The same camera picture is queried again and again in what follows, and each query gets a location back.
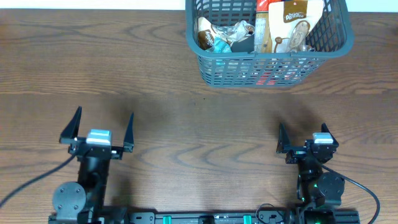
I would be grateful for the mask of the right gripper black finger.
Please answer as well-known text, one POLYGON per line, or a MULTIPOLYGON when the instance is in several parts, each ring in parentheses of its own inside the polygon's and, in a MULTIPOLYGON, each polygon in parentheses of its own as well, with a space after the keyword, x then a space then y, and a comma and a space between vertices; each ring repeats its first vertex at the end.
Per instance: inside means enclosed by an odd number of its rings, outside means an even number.
POLYGON ((279 124, 279 138, 278 138, 278 143, 277 143, 277 148, 276 148, 276 153, 278 154, 285 154, 287 153, 291 148, 290 145, 290 139, 287 134, 287 131, 285 129, 285 126, 280 123, 279 124))
MULTIPOLYGON (((323 124, 321 125, 321 133, 330 133, 330 134, 332 135, 332 133, 331 133, 330 130, 328 129, 328 126, 327 126, 325 123, 323 123, 323 124)), ((333 135, 332 135, 332 137, 333 137, 334 142, 333 142, 333 144, 330 144, 330 145, 339 146, 339 143, 338 143, 338 141, 335 139, 335 137, 334 137, 333 135)))

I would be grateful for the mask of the teal white snack packet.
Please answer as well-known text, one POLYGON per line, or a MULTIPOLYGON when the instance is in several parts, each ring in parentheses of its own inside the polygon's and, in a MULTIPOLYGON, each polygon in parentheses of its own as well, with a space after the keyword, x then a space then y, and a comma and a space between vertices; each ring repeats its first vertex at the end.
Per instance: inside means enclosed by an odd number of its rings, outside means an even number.
POLYGON ((206 49, 206 52, 210 53, 231 53, 231 47, 227 42, 225 42, 223 39, 216 37, 214 39, 213 45, 209 48, 206 49))

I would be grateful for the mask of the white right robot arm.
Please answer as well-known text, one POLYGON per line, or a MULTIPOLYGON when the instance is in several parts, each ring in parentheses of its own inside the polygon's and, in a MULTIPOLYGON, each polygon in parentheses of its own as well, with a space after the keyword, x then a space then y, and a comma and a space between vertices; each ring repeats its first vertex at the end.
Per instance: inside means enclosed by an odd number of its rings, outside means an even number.
POLYGON ((341 205, 345 180, 323 165, 333 158, 338 146, 325 123, 303 146, 293 146, 285 126, 279 124, 276 153, 285 154, 285 162, 298 167, 297 198, 302 204, 295 208, 295 223, 336 223, 334 209, 341 205))

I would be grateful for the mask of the beige Paritree dried food bag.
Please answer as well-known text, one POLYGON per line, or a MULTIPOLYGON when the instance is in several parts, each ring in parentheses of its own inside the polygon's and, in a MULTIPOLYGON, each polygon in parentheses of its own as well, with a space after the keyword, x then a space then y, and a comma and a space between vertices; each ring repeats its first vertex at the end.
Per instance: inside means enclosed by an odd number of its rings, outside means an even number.
POLYGON ((197 39, 201 49, 209 49, 216 37, 223 39, 231 47, 236 42, 241 42, 255 33, 255 27, 246 21, 237 22, 233 26, 217 26, 205 17, 198 19, 197 39))

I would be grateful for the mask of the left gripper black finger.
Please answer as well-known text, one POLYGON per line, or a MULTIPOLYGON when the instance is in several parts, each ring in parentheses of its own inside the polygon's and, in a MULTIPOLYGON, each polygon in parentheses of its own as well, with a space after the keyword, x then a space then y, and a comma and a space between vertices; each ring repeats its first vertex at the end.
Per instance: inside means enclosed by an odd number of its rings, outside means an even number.
POLYGON ((73 144, 78 139, 78 130, 80 127, 80 120, 82 114, 82 107, 79 106, 76 109, 73 118, 67 124, 65 129, 60 134, 59 143, 60 144, 73 144))
POLYGON ((134 148, 133 121, 134 121, 134 113, 130 115, 129 122, 127 124, 124 141, 123 141, 124 152, 132 152, 134 148))

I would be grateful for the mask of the spaghetti packet orange and tan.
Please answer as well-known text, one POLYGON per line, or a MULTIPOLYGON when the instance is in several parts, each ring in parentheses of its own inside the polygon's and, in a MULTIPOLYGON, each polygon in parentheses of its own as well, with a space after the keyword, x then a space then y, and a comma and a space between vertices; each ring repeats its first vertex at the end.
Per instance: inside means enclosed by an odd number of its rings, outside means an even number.
POLYGON ((272 40, 269 27, 269 4, 280 0, 257 0, 254 33, 254 51, 257 53, 271 53, 272 40))

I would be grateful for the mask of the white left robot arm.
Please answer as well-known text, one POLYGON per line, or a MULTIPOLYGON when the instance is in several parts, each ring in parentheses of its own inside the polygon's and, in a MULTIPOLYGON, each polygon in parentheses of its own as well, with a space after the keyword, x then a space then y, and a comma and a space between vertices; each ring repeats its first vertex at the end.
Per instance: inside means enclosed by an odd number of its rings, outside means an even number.
POLYGON ((68 145, 68 153, 80 163, 78 180, 65 182, 53 193, 55 213, 49 223, 129 223, 126 207, 104 205, 111 160, 121 160, 134 147, 133 121, 127 124, 122 146, 112 145, 112 132, 91 129, 87 137, 79 137, 82 107, 60 134, 59 142, 68 145))

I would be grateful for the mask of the beige Paritree snack bag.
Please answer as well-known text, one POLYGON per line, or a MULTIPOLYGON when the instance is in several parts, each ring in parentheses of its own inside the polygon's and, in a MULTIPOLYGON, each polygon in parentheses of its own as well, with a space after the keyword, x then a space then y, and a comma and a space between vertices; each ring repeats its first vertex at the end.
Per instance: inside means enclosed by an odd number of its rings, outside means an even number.
POLYGON ((273 53, 305 50, 305 38, 323 14, 322 0, 279 1, 269 4, 273 53))

